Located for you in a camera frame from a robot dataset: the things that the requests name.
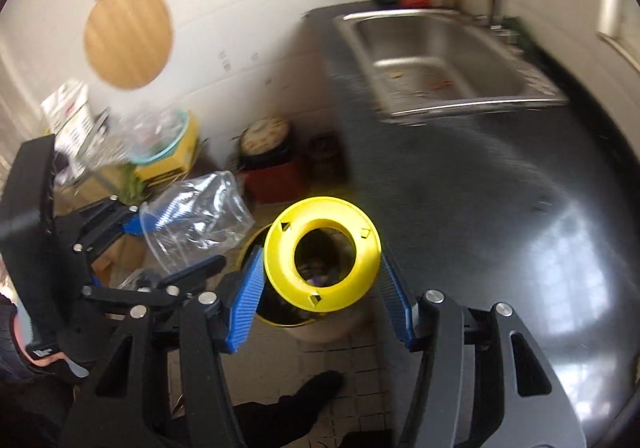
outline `person's hand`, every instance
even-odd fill
[[[58,360],[66,360],[67,357],[64,352],[57,352],[56,354],[52,354],[51,356],[47,356],[46,358],[40,358],[39,360],[34,360],[26,351],[24,344],[24,336],[20,331],[20,323],[18,322],[17,316],[14,317],[14,336],[20,347],[20,351],[24,355],[27,360],[29,360],[36,367],[47,367],[48,365],[56,362]]]

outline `round cutting board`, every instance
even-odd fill
[[[174,43],[164,0],[98,0],[84,26],[84,52],[104,81],[140,88],[164,68]]]

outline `black shoe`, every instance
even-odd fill
[[[327,370],[312,377],[303,384],[293,398],[298,406],[318,415],[324,405],[338,395],[344,383],[344,376],[335,370]]]

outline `stainless steel sink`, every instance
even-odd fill
[[[335,21],[388,116],[413,120],[566,102],[513,46],[459,12],[380,11]]]

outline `black countertop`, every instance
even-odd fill
[[[358,203],[415,295],[437,288],[469,307],[514,306],[593,445],[635,390],[638,162],[588,92],[543,53],[568,107],[382,123],[332,22],[375,9],[363,2],[308,14]],[[388,357],[393,380],[415,378],[415,356],[394,346]],[[408,399],[396,399],[399,424]]]

